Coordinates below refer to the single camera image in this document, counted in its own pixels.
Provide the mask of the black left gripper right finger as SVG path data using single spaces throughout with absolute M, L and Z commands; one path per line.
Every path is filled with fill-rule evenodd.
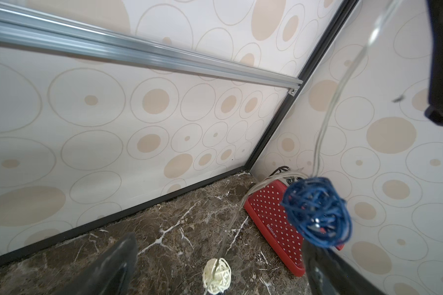
M 311 293 L 314 295 L 382 295 L 336 253 L 308 241 L 302 246 L 303 264 Z

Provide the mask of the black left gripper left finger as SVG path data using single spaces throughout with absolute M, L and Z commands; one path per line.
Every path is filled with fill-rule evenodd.
M 126 234 L 57 295 L 125 295 L 137 263 L 135 234 Z

